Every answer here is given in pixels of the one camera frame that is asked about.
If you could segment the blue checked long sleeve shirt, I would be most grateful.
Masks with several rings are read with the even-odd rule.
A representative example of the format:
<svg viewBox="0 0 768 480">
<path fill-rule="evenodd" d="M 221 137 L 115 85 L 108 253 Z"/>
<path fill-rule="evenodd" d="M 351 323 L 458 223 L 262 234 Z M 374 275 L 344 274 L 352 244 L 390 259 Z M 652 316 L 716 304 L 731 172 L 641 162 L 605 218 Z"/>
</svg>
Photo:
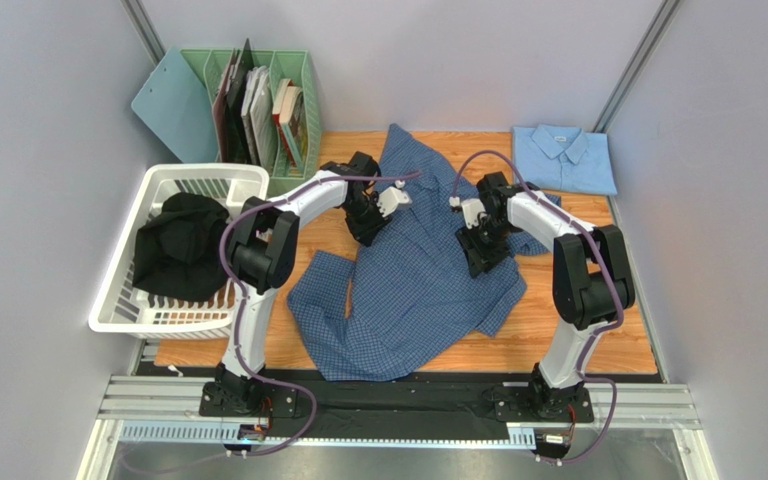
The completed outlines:
<svg viewBox="0 0 768 480">
<path fill-rule="evenodd" d="M 517 257 L 544 253 L 526 233 L 477 277 L 457 241 L 457 192 L 478 192 L 438 151 L 391 125 L 379 160 L 387 176 L 406 176 L 411 206 L 354 259 L 317 251 L 287 304 L 316 368 L 329 381 L 390 381 L 422 367 L 465 335 L 494 336 L 522 299 Z"/>
</svg>

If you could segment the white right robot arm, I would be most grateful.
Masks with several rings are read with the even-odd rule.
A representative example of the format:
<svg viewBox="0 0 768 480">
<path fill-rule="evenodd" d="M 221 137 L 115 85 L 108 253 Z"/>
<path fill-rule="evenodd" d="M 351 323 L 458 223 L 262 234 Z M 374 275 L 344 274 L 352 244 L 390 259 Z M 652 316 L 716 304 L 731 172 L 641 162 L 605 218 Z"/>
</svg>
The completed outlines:
<svg viewBox="0 0 768 480">
<path fill-rule="evenodd" d="M 635 302 L 621 230 L 584 222 L 537 186 L 511 184 L 500 172 L 479 181 L 477 197 L 462 200 L 452 194 L 449 203 L 464 217 L 456 238 L 472 277 L 509 257 L 513 233 L 531 235 L 552 253 L 552 299 L 560 320 L 530 388 L 538 404 L 571 402 L 583 388 L 584 367 L 596 343 Z"/>
</svg>

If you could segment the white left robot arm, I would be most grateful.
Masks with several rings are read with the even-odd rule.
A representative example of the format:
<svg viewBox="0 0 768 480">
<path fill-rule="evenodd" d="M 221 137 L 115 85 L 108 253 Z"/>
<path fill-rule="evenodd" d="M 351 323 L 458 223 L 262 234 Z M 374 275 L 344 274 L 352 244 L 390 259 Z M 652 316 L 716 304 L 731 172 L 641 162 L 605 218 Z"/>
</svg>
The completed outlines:
<svg viewBox="0 0 768 480">
<path fill-rule="evenodd" d="M 382 175 L 371 156 L 357 152 L 347 163 L 325 164 L 286 194 L 244 203 L 219 242 L 219 260 L 240 290 L 240 305 L 215 377 L 204 386 L 202 415 L 212 408 L 240 415 L 260 408 L 268 324 L 277 293 L 293 272 L 302 228 L 340 208 L 353 238 L 368 246 L 396 210 L 410 205 L 406 179 Z"/>
</svg>

